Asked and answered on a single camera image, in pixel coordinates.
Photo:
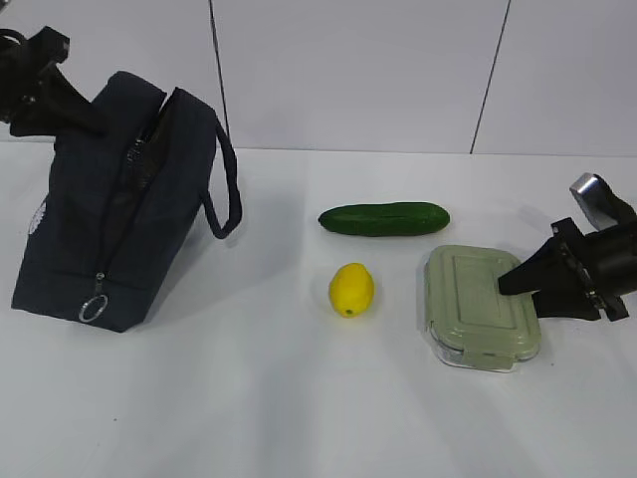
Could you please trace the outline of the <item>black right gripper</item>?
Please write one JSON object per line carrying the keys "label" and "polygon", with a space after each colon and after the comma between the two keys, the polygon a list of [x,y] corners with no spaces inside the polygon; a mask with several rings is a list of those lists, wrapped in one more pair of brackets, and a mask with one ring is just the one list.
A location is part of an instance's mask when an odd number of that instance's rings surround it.
{"label": "black right gripper", "polygon": [[500,293],[532,292],[539,318],[597,321],[598,309],[611,322],[628,318],[622,297],[636,291],[636,222],[583,234],[565,218],[551,229],[553,237],[499,278]]}

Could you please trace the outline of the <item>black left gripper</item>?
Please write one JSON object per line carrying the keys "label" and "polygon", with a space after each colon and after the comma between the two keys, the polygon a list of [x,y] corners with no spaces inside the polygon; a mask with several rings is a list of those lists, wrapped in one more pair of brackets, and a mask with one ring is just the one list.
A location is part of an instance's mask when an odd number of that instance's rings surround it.
{"label": "black left gripper", "polygon": [[1,29],[1,121],[15,137],[55,136],[66,128],[105,134],[106,116],[58,70],[70,38],[45,26],[27,39]]}

